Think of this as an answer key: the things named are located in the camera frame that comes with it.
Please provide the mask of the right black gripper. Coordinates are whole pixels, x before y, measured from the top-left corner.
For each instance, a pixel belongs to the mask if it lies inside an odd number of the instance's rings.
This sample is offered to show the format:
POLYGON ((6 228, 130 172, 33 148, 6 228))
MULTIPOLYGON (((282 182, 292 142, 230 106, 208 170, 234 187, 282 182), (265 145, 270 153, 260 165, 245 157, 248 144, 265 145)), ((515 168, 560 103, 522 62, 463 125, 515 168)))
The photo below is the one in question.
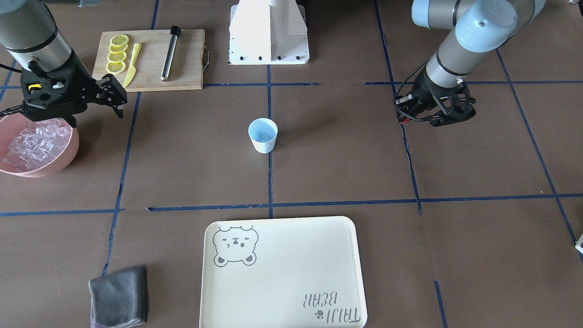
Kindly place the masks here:
POLYGON ((121 83, 110 73, 100 80, 91 77, 75 52, 64 65, 52 71, 42 69, 35 57, 28 65, 20 78, 24 98, 20 112, 25 118, 31 121, 61 118, 75 128, 75 114, 85 112, 89 103, 108 106, 123 118, 128 96, 121 83))

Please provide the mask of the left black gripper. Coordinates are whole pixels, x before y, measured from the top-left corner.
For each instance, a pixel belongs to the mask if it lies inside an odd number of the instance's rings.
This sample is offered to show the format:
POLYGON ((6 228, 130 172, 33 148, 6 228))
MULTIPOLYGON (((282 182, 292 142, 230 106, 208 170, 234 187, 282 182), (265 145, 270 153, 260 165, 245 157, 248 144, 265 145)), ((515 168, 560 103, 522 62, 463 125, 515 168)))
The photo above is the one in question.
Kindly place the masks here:
POLYGON ((404 85, 418 70, 410 73, 396 90, 398 123, 408 118, 408 122, 429 122, 433 127, 441 127, 474 118, 476 100, 462 78, 455 79, 453 87, 440 87, 429 79, 423 69, 414 80, 410 92, 401 95, 404 85))

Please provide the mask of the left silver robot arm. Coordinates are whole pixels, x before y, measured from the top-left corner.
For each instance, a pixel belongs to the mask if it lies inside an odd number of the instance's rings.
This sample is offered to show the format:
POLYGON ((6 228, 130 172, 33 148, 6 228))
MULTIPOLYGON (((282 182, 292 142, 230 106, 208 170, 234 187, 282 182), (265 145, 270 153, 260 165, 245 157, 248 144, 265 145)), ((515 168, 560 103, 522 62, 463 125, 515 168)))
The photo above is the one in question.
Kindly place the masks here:
POLYGON ((417 26, 449 34, 435 54, 420 64, 412 89, 394 97, 396 118, 429 122, 433 127, 473 118, 475 98, 466 77, 494 50, 529 25, 543 0, 415 0, 411 17, 417 26))

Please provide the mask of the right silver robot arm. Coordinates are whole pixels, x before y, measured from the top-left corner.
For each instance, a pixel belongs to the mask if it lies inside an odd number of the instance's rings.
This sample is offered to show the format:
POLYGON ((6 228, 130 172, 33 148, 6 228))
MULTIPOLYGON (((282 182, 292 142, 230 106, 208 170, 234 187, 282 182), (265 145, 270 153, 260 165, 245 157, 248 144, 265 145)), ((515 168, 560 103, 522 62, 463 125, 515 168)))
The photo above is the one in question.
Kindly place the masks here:
POLYGON ((112 108, 123 118, 127 92, 111 73, 94 79, 41 0, 1 2, 1 45, 20 64, 21 104, 1 116, 21 114, 31 121, 62 119, 77 126, 76 114, 90 103, 112 108))

